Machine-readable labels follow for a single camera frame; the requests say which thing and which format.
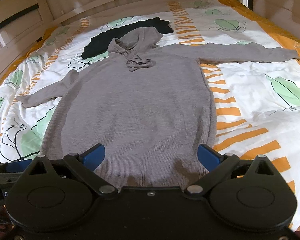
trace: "metal bolt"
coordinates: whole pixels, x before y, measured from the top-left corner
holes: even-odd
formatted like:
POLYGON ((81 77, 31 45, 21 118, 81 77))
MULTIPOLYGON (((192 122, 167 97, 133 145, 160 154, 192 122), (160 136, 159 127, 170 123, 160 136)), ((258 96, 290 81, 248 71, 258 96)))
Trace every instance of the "metal bolt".
POLYGON ((104 185, 99 188, 100 192, 103 194, 110 194, 115 191, 115 187, 111 185, 104 185))
POLYGON ((13 239, 14 239, 14 240, 25 240, 25 239, 23 238, 23 236, 15 236, 13 239))
POLYGON ((198 194, 203 191, 203 188, 199 185, 191 185, 187 187, 187 191, 191 194, 198 194))
POLYGON ((154 192, 154 191, 149 191, 149 192, 147 193, 147 196, 149 196, 149 197, 154 197, 154 196, 155 196, 155 192, 154 192))

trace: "gray hoodie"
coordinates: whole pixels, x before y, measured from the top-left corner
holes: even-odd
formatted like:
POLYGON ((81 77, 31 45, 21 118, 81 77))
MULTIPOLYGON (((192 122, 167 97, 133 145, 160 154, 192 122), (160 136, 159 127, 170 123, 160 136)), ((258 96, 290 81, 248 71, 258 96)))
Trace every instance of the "gray hoodie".
POLYGON ((205 63, 286 61, 295 50, 265 49, 259 44, 159 47, 162 34, 138 28, 113 39, 109 58, 32 95, 17 97, 24 107, 56 97, 41 153, 59 159, 85 152, 97 143, 106 148, 95 171, 117 187, 186 187, 202 176, 200 143, 213 146, 216 111, 202 76, 205 63))

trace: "hoodie sleeve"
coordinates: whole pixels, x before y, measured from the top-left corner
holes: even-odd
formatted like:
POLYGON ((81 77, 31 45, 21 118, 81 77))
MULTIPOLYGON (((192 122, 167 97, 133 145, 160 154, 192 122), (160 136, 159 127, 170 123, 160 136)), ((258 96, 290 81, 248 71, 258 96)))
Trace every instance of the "hoodie sleeve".
POLYGON ((197 58, 201 64, 226 63, 226 62, 284 62, 290 59, 300 59, 294 49, 273 48, 251 42, 241 44, 214 44, 207 43, 202 46, 177 45, 178 55, 197 58))
POLYGON ((32 95, 17 96, 16 100, 19 100, 24 108, 38 106, 54 98, 62 97, 78 77, 79 72, 70 70, 62 80, 42 88, 32 95))

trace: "blue gripper pad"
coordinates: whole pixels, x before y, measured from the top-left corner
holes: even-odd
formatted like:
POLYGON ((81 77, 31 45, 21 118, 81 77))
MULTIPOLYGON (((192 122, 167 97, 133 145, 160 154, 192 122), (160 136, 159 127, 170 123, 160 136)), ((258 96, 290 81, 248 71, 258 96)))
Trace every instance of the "blue gripper pad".
POLYGON ((7 163, 6 172, 16 173, 16 172, 24 172, 26 167, 32 162, 32 160, 24 160, 19 162, 11 162, 7 163))
POLYGON ((224 157, 206 144, 201 144, 198 147, 198 160, 208 171, 212 171, 223 162, 224 157))
POLYGON ((103 162, 105 155, 105 147, 102 144, 97 144, 80 154, 79 160, 90 171, 94 171, 103 162))

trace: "white bedsheet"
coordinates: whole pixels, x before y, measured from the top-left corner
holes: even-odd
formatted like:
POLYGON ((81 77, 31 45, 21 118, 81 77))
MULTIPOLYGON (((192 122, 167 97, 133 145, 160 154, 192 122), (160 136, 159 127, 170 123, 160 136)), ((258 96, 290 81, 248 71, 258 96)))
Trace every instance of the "white bedsheet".
MULTIPOLYGON (((87 60, 80 57, 84 46, 100 32, 156 16, 169 20, 175 29, 174 33, 164 35, 158 43, 160 46, 208 42, 281 46, 256 22, 218 0, 173 2, 167 5, 167 12, 128 17, 102 27, 97 27, 93 18, 59 27, 0 87, 0 162, 40 150, 46 127, 60 101, 56 98, 25 109, 14 100, 17 95, 32 94, 61 80, 71 69, 81 71, 107 57, 107 53, 87 60)), ((248 159, 266 154, 295 189, 298 209, 292 229, 297 229, 300 225, 300 65, 296 60, 245 62, 202 65, 202 70, 216 100, 218 131, 214 148, 221 154, 230 152, 248 159)))

